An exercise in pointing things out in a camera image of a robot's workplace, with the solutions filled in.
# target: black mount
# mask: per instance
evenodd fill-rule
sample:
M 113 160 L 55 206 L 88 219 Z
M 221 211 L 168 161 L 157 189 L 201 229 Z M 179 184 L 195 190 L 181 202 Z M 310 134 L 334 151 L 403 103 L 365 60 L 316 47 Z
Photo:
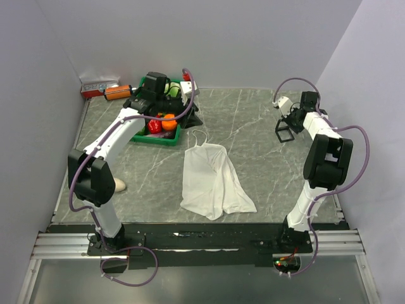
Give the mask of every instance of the black mount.
M 317 92 L 302 92 L 299 108 L 291 109 L 290 115 L 278 120 L 275 128 L 275 133 L 280 143 L 294 140 L 294 136 L 292 135 L 290 130 L 293 130 L 296 134 L 304 130 L 305 116 L 309 112 L 316 111 L 316 103 L 318 102 L 318 98 L 319 94 Z M 325 110 L 320 111 L 323 114 L 327 114 Z M 280 124 L 282 122 L 284 122 L 286 126 L 280 127 Z M 287 139 L 282 139 L 280 136 L 281 131 L 287 131 L 289 133 L 289 137 Z
M 72 186 L 73 176 L 88 155 L 72 149 L 68 155 L 68 185 Z M 92 157 L 83 168 L 75 184 L 78 199 L 93 203 L 96 207 L 107 203 L 113 196 L 115 182 L 106 161 Z
M 273 267 L 273 254 L 292 253 L 289 247 L 279 247 L 277 236 L 282 224 L 124 224 L 123 247 L 145 246 L 154 250 L 160 267 L 255 265 Z M 298 253 L 311 253 L 308 233 L 302 239 Z M 90 239 L 89 256 L 108 256 L 100 240 Z M 150 253 L 131 250 L 114 255 L 128 257 L 128 269 L 145 269 L 154 266 Z M 120 264 L 111 265 L 108 271 L 117 272 Z
M 166 84 L 170 79 L 162 73 L 149 72 L 143 86 L 139 87 L 133 96 L 129 97 L 123 104 L 124 108 L 132 108 L 140 114 L 155 117 L 158 113 L 172 113 L 175 116 L 181 114 L 190 103 L 190 99 L 186 104 L 183 104 L 183 99 L 180 91 L 177 96 L 168 96 L 165 94 Z M 196 116 L 198 107 L 192 105 L 189 112 L 183 116 L 178 123 L 182 129 L 202 125 L 203 122 Z
M 353 142 L 317 134 L 304 164 L 304 178 L 309 186 L 334 190 L 344 183 L 349 169 Z

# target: green tray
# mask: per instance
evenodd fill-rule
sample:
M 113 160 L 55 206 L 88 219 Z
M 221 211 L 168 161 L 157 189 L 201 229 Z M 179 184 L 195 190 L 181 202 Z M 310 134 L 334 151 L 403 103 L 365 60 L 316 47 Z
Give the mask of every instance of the green tray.
M 139 82 L 139 86 L 142 86 L 144 84 L 145 77 L 142 77 L 142 79 Z M 180 83 L 179 80 L 172 80 L 172 82 Z M 146 144 L 162 144 L 164 146 L 176 146 L 178 138 L 180 136 L 180 125 L 177 125 L 176 128 L 176 134 L 175 138 L 169 139 L 169 138 L 155 138 L 155 137 L 148 137 L 148 136 L 142 136 L 142 135 L 134 135 L 131 138 L 131 141 L 135 143 L 146 143 Z

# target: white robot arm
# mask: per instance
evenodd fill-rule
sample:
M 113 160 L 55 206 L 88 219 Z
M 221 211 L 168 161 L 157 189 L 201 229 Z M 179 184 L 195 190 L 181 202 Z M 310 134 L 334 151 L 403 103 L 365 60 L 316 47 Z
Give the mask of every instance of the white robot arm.
M 282 96 L 273 106 L 279 109 L 281 119 L 277 123 L 276 134 L 280 142 L 294 140 L 291 130 L 299 133 L 308 131 L 313 143 L 304 165 L 304 187 L 293 210 L 286 216 L 280 242 L 287 247 L 299 245 L 303 232 L 309 231 L 309 222 L 325 200 L 316 199 L 321 194 L 333 191 L 346 179 L 353 143 L 336 133 L 324 119 L 326 112 L 316 111 L 318 94 L 303 92 L 300 103 L 293 103 Z M 289 131 L 290 138 L 282 140 L 280 131 Z
M 96 221 L 96 230 L 103 232 L 110 248 L 122 247 L 125 231 L 113 205 L 115 182 L 109 166 L 114 164 L 119 152 L 130 139 L 145 127 L 146 122 L 141 114 L 155 117 L 158 112 L 176 113 L 177 115 L 183 113 L 179 122 L 181 125 L 200 124 L 198 118 L 194 116 L 194 112 L 198 111 L 198 108 L 193 104 L 190 105 L 190 82 L 180 82 L 180 86 L 178 86 L 180 92 L 177 97 L 172 98 L 165 94 L 168 80 L 166 75 L 149 72 L 144 86 L 136 91 L 135 96 L 124 103 L 114 122 L 83 151 L 73 149 L 69 154 L 68 179 L 69 187 L 71 187 L 79 166 L 92 151 L 96 151 L 78 175 L 74 193 L 83 201 L 85 208 L 89 208 L 95 215 L 93 218 Z M 196 94 L 199 94 L 199 90 L 194 83 L 194 95 Z

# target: floor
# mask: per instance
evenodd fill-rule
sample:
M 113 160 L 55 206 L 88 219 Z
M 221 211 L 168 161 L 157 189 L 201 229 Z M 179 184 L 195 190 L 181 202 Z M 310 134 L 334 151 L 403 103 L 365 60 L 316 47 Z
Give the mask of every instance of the floor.
M 300 92 L 283 92 L 298 102 Z M 275 133 L 279 112 L 271 105 L 273 91 L 256 89 L 201 89 L 196 98 L 200 127 L 182 130 L 175 147 L 129 142 L 118 155 L 113 175 L 127 189 L 113 196 L 122 222 L 210 222 L 184 210 L 182 170 L 184 151 L 195 139 L 192 129 L 208 134 L 208 142 L 226 147 L 240 183 L 254 201 L 257 213 L 224 214 L 216 222 L 282 222 L 294 207 L 304 180 L 302 168 L 311 145 L 306 132 L 296 140 L 280 144 Z M 85 148 L 116 118 L 124 99 L 90 101 L 77 147 Z M 80 206 L 77 199 L 75 206 Z M 327 198 L 315 222 L 336 222 L 335 205 Z M 88 212 L 73 213 L 68 207 L 65 184 L 54 217 L 57 223 L 92 222 Z

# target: white garment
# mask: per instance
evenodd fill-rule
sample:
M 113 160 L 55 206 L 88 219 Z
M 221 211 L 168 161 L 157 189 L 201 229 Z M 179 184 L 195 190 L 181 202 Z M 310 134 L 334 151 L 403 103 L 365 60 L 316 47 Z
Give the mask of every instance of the white garment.
M 219 144 L 208 144 L 185 151 L 183 169 L 183 201 L 186 210 L 204 215 L 210 220 L 233 212 L 257 212 L 253 201 L 240 186 L 235 167 L 227 150 Z

